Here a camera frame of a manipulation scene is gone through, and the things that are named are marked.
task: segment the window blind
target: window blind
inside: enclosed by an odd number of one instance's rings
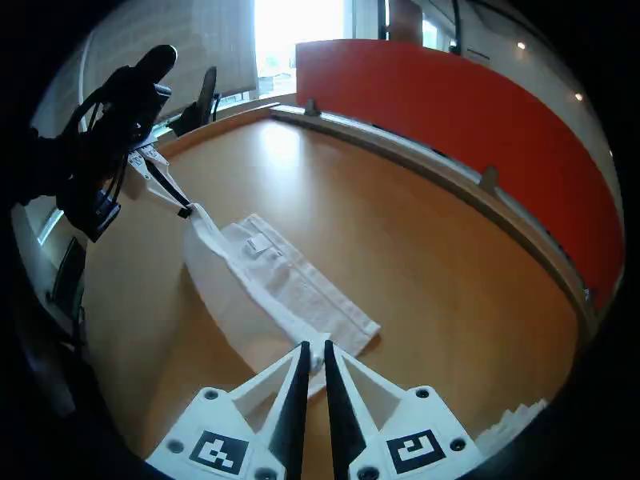
[[[198,98],[205,72],[218,68],[216,92],[255,90],[254,0],[131,0],[96,27],[84,71],[84,95],[120,66],[169,43],[178,60],[162,80],[172,89],[161,118]]]

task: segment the folded cloth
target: folded cloth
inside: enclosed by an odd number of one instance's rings
[[[355,356],[380,329],[259,216],[220,231],[200,205],[192,209],[185,263],[209,313],[254,372],[307,340],[311,396],[326,384],[327,338]]]

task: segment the metal bracket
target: metal bracket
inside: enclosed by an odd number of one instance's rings
[[[310,98],[306,101],[305,115],[308,117],[319,117],[322,112],[316,108],[315,100]]]
[[[497,197],[495,189],[498,187],[498,169],[489,165],[480,178],[479,186],[489,195]]]
[[[300,478],[309,370],[303,342],[229,393],[203,388],[146,461],[176,480]]]
[[[403,390],[325,344],[336,480],[458,478],[484,457],[430,386]]]

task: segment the red wall panel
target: red wall panel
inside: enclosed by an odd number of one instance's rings
[[[498,184],[562,245],[594,292],[610,298],[624,262],[614,201],[589,153],[532,94],[452,54],[378,40],[297,45],[299,105],[432,146]]]

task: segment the wooden table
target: wooden table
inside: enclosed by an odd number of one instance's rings
[[[551,400],[576,315],[542,267],[479,212],[389,160],[274,120],[171,158],[219,226],[257,213],[381,326],[360,359],[401,387],[432,385],[472,436]],[[203,386],[253,375],[182,261],[184,220],[122,198],[90,249],[84,303],[102,392],[147,456]],[[307,411],[304,478],[331,478],[326,396]]]

